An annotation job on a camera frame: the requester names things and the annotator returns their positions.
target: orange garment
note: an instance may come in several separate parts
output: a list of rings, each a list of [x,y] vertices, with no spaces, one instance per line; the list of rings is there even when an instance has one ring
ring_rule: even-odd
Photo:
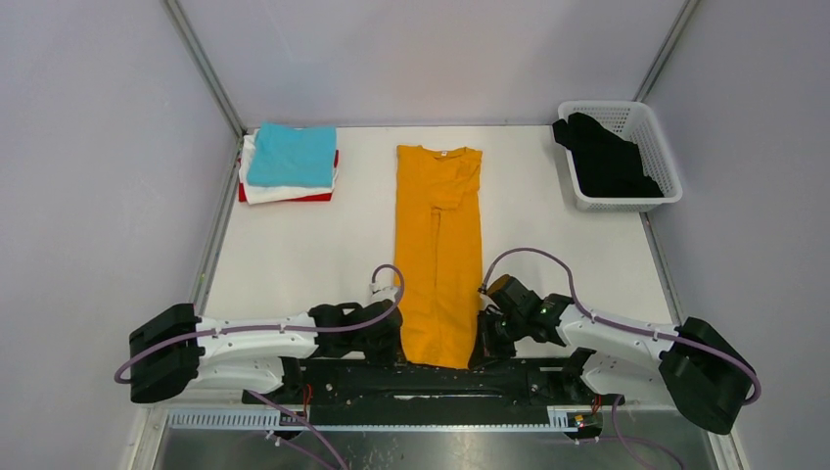
[[[482,283],[482,152],[397,147],[394,263],[406,279],[400,340],[411,362],[466,369]]]

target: blue folded cloth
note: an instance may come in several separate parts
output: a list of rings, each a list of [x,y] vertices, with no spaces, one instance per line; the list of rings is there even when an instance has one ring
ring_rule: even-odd
[[[264,122],[254,140],[248,183],[254,186],[331,187],[337,150],[334,127],[294,129]]]

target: red folded cloth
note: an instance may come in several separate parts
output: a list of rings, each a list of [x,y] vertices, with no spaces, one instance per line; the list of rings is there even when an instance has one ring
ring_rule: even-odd
[[[336,150],[335,151],[335,168],[337,168],[339,159],[340,159],[340,151]],[[284,203],[284,202],[292,201],[292,202],[296,202],[296,203],[308,203],[308,202],[321,202],[321,201],[326,202],[326,201],[331,201],[331,200],[332,200],[332,193],[326,193],[326,194],[315,194],[314,196],[305,196],[303,198],[287,199],[285,201],[278,201],[278,202]],[[248,198],[245,197],[245,187],[242,185],[242,183],[239,183],[239,202],[240,203],[246,203],[247,201],[248,201]]]

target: folded clothes stack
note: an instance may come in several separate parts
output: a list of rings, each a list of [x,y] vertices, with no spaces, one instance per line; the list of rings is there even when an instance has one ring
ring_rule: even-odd
[[[338,159],[334,127],[294,129],[265,122],[245,136],[239,201],[331,201]]]

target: white tabletop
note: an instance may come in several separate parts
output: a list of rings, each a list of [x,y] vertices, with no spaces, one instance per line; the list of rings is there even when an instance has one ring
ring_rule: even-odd
[[[510,248],[540,248],[571,266],[587,305],[671,322],[639,215],[577,211],[565,153],[550,126],[350,127],[338,129],[337,138],[331,202],[234,203],[205,316],[276,318],[319,304],[365,303],[372,270],[393,260],[395,150],[408,144],[484,152],[485,270]],[[503,273],[541,297],[569,293],[562,268],[538,255],[511,255],[491,280]],[[568,353],[527,339],[518,349],[521,356]]]

